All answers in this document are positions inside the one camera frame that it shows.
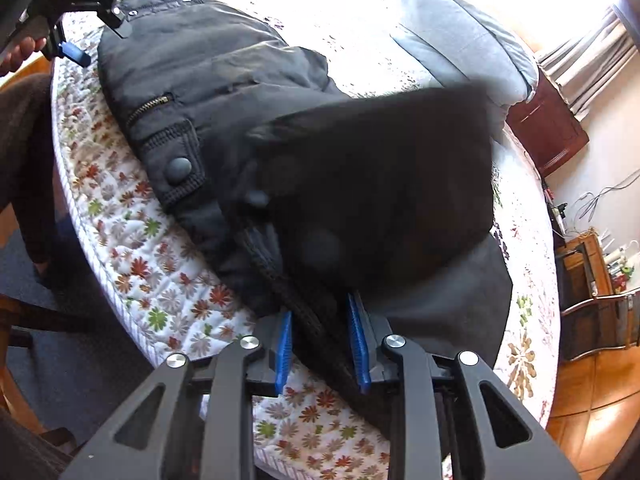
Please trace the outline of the person's left hand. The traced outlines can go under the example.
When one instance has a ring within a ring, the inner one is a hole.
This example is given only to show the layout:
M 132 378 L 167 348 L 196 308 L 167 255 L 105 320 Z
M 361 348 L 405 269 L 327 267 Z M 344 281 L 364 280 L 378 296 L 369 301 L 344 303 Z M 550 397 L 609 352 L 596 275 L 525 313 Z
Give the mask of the person's left hand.
M 9 73 L 16 73 L 22 64 L 33 53 L 41 51 L 46 43 L 46 38 L 24 38 L 15 48 L 2 58 L 0 64 L 0 77 L 4 77 Z

